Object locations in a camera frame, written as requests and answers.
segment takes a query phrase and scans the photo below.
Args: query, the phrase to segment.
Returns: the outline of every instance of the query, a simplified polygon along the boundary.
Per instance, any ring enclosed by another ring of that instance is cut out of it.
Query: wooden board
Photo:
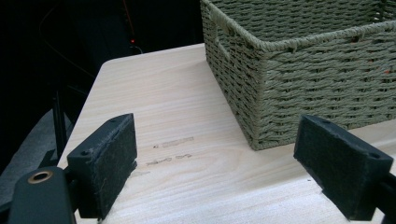
[[[104,223],[348,223],[292,157],[293,145],[249,148],[204,45],[105,63],[59,166],[125,113],[134,113],[138,165]],[[395,127],[391,120],[352,132],[395,157]],[[382,217],[377,211],[373,223]]]

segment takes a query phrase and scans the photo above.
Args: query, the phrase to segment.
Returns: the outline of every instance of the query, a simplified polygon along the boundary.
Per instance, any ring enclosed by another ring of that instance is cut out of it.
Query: metal ring
[[[38,184],[50,179],[53,175],[52,171],[41,171],[29,177],[27,182],[29,184]]]

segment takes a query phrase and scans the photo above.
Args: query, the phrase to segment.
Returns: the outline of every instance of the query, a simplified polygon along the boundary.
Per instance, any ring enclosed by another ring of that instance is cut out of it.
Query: dark background
[[[105,61],[203,42],[199,0],[0,1],[0,173],[56,91],[75,123]]]

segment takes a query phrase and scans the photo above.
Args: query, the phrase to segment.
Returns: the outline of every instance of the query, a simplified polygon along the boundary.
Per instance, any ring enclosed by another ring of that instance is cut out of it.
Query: basket rim
[[[381,33],[385,31],[396,32],[396,20],[392,20],[358,27],[350,27],[344,30],[331,31],[317,35],[306,35],[303,37],[296,37],[279,41],[263,41],[255,35],[251,34],[248,30],[239,25],[235,20],[227,16],[210,0],[201,1],[209,7],[209,17],[211,20],[216,21],[221,27],[227,28],[229,31],[234,31],[235,33],[238,33],[242,38],[245,39],[245,41],[249,45],[251,45],[255,49],[261,49],[263,51],[276,51],[283,49],[293,49],[295,51],[299,47],[312,46],[317,43],[328,42],[339,38]]]

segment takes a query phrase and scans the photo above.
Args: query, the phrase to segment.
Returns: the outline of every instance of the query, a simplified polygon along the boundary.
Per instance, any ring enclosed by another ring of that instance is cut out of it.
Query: woven basket
[[[302,114],[351,129],[396,118],[396,0],[201,0],[206,59],[251,147]]]

